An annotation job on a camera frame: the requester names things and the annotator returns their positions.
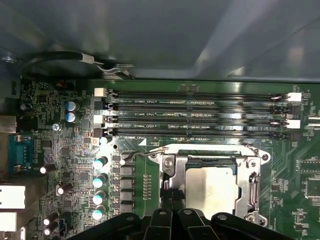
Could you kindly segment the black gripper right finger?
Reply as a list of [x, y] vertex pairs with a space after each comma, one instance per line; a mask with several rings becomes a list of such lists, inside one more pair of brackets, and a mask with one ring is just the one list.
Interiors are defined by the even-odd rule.
[[204, 221], [194, 209], [185, 208], [182, 190], [174, 191], [174, 211], [191, 240], [289, 240], [290, 237], [229, 213], [219, 212]]

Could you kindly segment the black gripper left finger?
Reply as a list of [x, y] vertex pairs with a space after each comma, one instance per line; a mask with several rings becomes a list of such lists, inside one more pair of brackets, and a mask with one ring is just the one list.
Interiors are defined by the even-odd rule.
[[72, 240], [170, 240], [173, 224], [173, 190], [160, 191], [161, 208], [140, 218], [127, 212], [71, 237]]

